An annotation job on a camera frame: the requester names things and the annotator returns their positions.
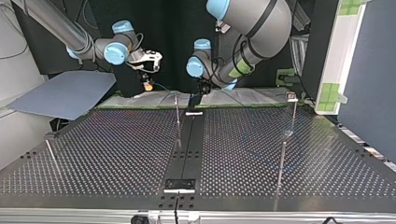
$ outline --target metal bracket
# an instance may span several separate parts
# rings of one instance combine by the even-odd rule
[[[167,179],[165,182],[164,193],[195,193],[194,179]]]
[[[338,95],[338,102],[341,104],[347,104],[347,97],[343,94]]]

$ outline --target green tape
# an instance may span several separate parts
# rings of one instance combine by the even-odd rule
[[[294,68],[278,69],[276,71],[276,85],[277,86],[293,86],[292,83],[285,83],[283,80],[280,80],[279,76],[294,77],[295,74],[296,74],[296,71]]]
[[[346,15],[358,15],[359,8],[363,4],[362,0],[343,0],[341,2],[340,10],[338,11],[338,15],[346,16]]]
[[[241,61],[238,63],[237,67],[239,68],[239,70],[243,73],[243,74],[248,74],[251,72],[250,67],[248,66],[247,63],[245,63],[245,61]],[[229,77],[234,77],[234,78],[239,78],[242,75],[236,70],[236,68],[233,69],[233,71],[231,71],[231,73],[228,75]]]
[[[317,110],[333,112],[338,104],[339,90],[338,83],[323,83]]]

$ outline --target black curtain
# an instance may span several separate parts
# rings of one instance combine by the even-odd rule
[[[163,55],[156,82],[182,92],[197,91],[196,82],[186,72],[186,63],[198,38],[214,41],[216,20],[206,11],[206,0],[90,0],[102,37],[112,37],[111,26],[129,20],[137,33],[143,33],[144,49]],[[143,92],[135,71],[127,65],[113,66],[122,95]]]

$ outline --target end effector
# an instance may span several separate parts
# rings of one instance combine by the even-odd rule
[[[113,38],[99,38],[91,42],[87,50],[75,51],[67,48],[72,58],[86,60],[106,59],[111,64],[128,64],[134,70],[145,73],[157,73],[160,70],[161,53],[141,48],[144,36],[136,34],[134,27],[129,21],[118,21],[112,26]]]

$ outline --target metal rod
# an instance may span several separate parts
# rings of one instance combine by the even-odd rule
[[[278,196],[280,194],[280,187],[282,185],[282,176],[283,176],[283,166],[285,163],[285,155],[286,155],[286,142],[283,142],[282,150],[280,153],[279,176],[277,178],[277,188],[276,188],[276,193]]]
[[[53,154],[52,147],[50,146],[50,140],[46,139],[47,148],[49,149],[50,156],[56,161],[55,155]]]
[[[298,102],[294,103],[293,120],[291,121],[291,134],[294,133],[294,123],[295,123],[295,120],[296,120],[297,104],[298,104]]]
[[[175,94],[175,105],[176,105],[176,113],[177,113],[177,127],[180,129],[180,114],[178,112],[178,93]]]
[[[38,23],[73,50],[82,50],[87,44],[87,36],[73,21],[49,0],[12,0],[17,6],[26,10]]]

